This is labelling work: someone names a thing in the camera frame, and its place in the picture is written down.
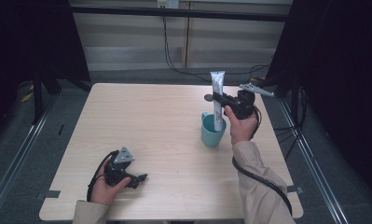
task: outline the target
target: blue mug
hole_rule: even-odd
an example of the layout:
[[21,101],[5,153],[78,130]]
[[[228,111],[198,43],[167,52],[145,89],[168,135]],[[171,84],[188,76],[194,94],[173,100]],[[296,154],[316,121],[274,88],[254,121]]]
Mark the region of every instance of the blue mug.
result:
[[223,130],[220,132],[214,129],[214,115],[208,112],[202,113],[201,139],[206,147],[217,147],[227,128],[227,123],[223,119]]

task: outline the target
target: human hand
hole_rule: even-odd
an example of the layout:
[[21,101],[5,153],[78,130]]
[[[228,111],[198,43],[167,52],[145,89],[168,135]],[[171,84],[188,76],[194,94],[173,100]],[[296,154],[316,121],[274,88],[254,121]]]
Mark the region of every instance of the human hand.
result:
[[96,179],[95,185],[93,186],[92,193],[90,196],[90,201],[92,203],[101,203],[108,206],[112,205],[117,194],[122,189],[127,187],[127,185],[131,182],[130,177],[125,177],[117,185],[113,187],[107,185],[106,181],[104,180],[104,167],[109,162],[109,160],[110,158],[108,158],[104,162],[98,174],[95,176],[95,177],[98,176],[98,178]]
[[253,113],[247,119],[237,119],[229,105],[226,105],[224,109],[231,123],[231,144],[235,145],[241,141],[250,141],[258,124],[256,114]]

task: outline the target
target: sleeve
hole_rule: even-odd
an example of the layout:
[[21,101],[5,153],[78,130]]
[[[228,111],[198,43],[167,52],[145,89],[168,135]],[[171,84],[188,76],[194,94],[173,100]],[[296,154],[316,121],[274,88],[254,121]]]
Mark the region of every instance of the sleeve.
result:
[[74,224],[103,224],[106,223],[109,206],[100,203],[77,201]]
[[[287,194],[284,181],[261,161],[255,143],[244,141],[232,146],[234,157],[240,167],[273,183]],[[273,189],[241,173],[239,190],[245,223],[295,223],[287,205]]]

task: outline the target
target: toothpaste tube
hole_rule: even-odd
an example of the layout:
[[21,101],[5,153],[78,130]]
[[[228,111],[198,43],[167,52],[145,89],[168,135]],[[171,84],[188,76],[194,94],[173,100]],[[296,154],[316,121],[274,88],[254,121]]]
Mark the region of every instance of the toothpaste tube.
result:
[[[211,72],[213,91],[223,95],[224,74],[226,72]],[[223,114],[220,102],[214,101],[214,129],[217,132],[223,130]]]

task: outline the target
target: wooden table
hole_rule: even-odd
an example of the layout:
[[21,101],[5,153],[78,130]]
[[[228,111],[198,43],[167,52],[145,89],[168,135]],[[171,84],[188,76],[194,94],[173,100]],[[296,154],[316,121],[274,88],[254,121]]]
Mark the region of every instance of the wooden table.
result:
[[[236,96],[238,87],[224,87]],[[80,115],[46,198],[43,220],[73,219],[77,200],[110,151],[127,147],[133,175],[148,173],[137,189],[118,194],[108,218],[114,220],[197,220],[242,218],[238,175],[232,166],[229,125],[217,148],[200,140],[200,115],[213,112],[203,96],[211,86],[95,84]],[[293,185],[260,95],[262,123],[255,135],[262,160]],[[294,217],[303,215],[296,193],[289,194]]]

